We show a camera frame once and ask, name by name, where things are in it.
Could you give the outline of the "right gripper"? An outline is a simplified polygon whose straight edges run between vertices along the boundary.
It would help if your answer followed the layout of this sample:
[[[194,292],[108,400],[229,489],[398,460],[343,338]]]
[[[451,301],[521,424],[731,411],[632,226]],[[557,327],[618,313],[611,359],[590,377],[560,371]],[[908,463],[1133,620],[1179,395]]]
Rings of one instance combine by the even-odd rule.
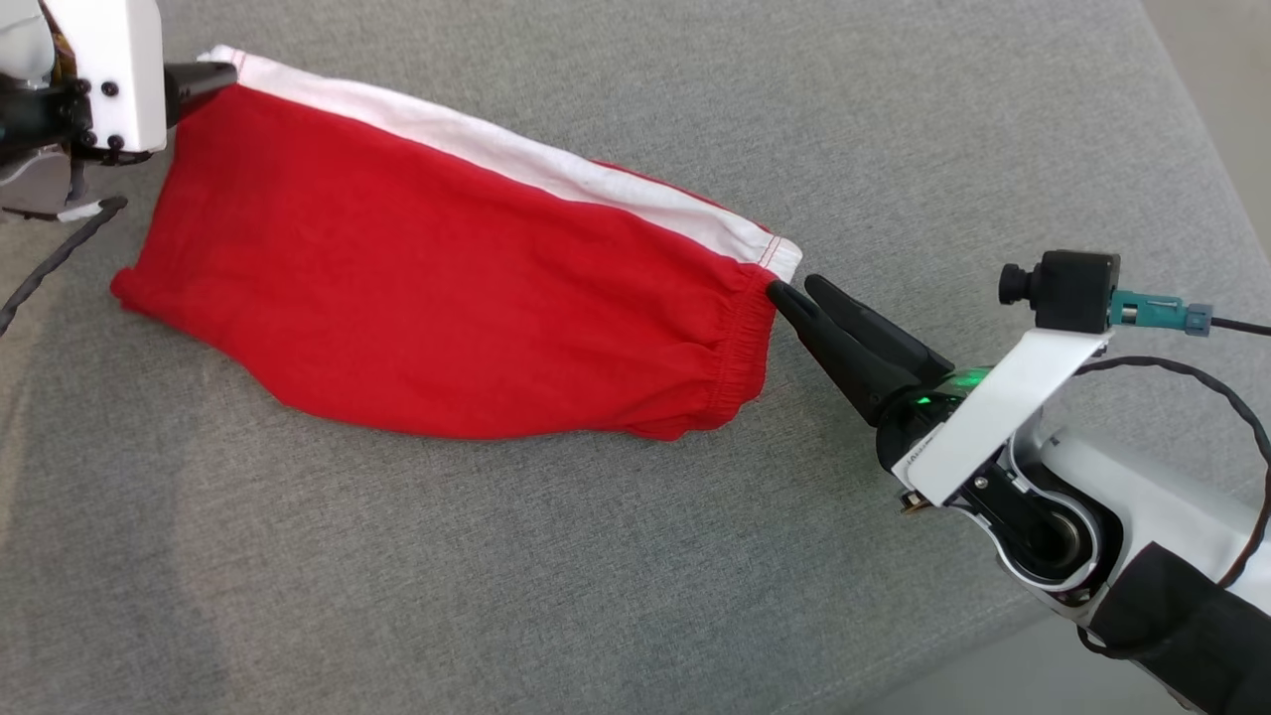
[[[768,298],[858,415],[876,425],[878,462],[902,484],[904,512],[949,505],[1111,342],[1110,331],[1028,330],[998,363],[957,372],[825,276],[806,277],[805,290],[773,281]]]

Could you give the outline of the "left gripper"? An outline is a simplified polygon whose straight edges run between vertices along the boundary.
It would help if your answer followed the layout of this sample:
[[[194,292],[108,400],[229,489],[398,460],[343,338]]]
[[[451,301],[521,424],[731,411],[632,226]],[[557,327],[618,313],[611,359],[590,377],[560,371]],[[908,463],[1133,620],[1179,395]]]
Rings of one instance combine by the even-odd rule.
[[[78,141],[86,149],[151,152],[168,127],[236,84],[222,61],[164,63],[154,1],[3,3],[3,100],[64,99],[58,135],[24,145]]]

